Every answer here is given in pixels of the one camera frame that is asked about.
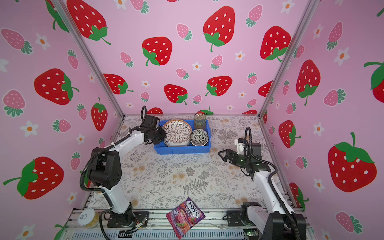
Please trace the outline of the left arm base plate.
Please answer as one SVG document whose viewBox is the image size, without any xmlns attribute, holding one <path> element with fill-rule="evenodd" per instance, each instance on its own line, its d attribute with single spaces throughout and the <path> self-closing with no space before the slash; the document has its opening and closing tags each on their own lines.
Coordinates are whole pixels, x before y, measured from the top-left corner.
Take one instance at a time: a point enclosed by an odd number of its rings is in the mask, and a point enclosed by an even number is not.
<svg viewBox="0 0 384 240">
<path fill-rule="evenodd" d="M 149 220 L 150 212 L 135 211 L 128 215 L 116 214 L 113 212 L 103 216 L 108 221 L 108 228 L 133 228 L 138 224 L 142 224 L 141 228 L 146 228 Z"/>
</svg>

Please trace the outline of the yellow transparent cup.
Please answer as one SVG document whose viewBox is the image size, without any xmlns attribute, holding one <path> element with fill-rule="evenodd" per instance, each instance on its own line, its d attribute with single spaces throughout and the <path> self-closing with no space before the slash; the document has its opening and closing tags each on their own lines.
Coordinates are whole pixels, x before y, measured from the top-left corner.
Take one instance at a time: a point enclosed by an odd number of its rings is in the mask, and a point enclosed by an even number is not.
<svg viewBox="0 0 384 240">
<path fill-rule="evenodd" d="M 207 122 L 206 121 L 202 121 L 202 122 L 199 122 L 199 121 L 194 121 L 194 125 L 195 125 L 195 129 L 202 129 L 202 130 L 206 130 L 207 128 Z"/>
</svg>

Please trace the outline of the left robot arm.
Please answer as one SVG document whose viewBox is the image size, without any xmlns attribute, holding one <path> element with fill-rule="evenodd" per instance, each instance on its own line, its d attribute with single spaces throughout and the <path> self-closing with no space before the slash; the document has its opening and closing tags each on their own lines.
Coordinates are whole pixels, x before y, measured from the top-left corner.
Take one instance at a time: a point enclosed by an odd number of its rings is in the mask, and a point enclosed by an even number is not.
<svg viewBox="0 0 384 240">
<path fill-rule="evenodd" d="M 109 204 L 107 212 L 112 219 L 122 226 L 129 226 L 135 215 L 120 183 L 121 157 L 143 143 L 158 145 L 165 138 L 166 131 L 162 127 L 135 127 L 116 143 L 93 149 L 80 177 L 81 189 L 85 192 L 101 192 Z"/>
</svg>

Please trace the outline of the white plate with patterned rim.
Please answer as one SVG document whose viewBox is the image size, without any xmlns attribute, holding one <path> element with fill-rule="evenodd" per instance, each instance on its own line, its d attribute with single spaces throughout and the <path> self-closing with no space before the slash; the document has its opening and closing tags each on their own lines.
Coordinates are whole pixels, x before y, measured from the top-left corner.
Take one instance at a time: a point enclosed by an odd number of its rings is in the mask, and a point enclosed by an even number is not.
<svg viewBox="0 0 384 240">
<path fill-rule="evenodd" d="M 167 147 L 187 147 L 191 143 L 191 140 L 187 140 L 182 143 L 173 143 L 168 140 L 164 140 L 164 143 Z"/>
</svg>

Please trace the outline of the flower pattern plate brown rim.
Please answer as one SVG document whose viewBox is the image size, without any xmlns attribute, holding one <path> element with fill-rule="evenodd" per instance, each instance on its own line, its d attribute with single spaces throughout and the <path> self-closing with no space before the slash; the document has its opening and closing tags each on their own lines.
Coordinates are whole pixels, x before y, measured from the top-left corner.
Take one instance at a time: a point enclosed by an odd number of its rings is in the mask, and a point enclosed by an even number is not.
<svg viewBox="0 0 384 240">
<path fill-rule="evenodd" d="M 163 129 L 167 133 L 168 140 L 173 143 L 182 143 L 191 140 L 192 128 L 183 120 L 170 120 L 163 125 Z"/>
</svg>

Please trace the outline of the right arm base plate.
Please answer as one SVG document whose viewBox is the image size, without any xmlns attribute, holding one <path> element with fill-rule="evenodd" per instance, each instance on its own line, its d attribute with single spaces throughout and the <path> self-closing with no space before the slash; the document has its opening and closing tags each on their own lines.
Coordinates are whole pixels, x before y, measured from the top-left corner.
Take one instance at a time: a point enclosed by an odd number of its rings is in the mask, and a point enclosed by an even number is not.
<svg viewBox="0 0 384 240">
<path fill-rule="evenodd" d="M 223 216 L 223 220 L 227 222 L 229 227 L 255 227 L 256 225 L 251 222 L 246 214 L 241 210 L 227 211 Z"/>
</svg>

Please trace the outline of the purple striped bowl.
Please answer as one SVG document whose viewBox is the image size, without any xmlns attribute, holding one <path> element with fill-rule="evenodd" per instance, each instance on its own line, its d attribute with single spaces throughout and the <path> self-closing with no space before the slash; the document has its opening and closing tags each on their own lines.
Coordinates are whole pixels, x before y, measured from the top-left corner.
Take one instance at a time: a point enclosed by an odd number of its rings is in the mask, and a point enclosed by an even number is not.
<svg viewBox="0 0 384 240">
<path fill-rule="evenodd" d="M 205 146 L 207 143 L 208 141 L 206 141 L 205 143 L 197 143 L 197 142 L 191 141 L 191 144 L 195 147 L 202 147 L 202 146 Z"/>
</svg>

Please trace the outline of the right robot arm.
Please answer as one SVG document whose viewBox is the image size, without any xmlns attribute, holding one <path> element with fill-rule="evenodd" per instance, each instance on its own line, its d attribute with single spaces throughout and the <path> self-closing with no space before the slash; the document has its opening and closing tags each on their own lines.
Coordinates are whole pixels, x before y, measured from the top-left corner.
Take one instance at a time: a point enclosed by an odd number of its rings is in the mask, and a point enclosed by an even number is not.
<svg viewBox="0 0 384 240">
<path fill-rule="evenodd" d="M 274 164 L 263 160 L 254 150 L 245 155 L 233 150 L 218 152 L 219 157 L 241 170 L 250 177 L 261 191 L 266 211 L 259 203 L 244 203 L 240 211 L 244 225 L 253 224 L 259 231 L 260 240 L 305 240 L 307 222 L 303 215 L 295 213 L 283 195 L 278 191 L 273 175 L 277 173 Z"/>
</svg>

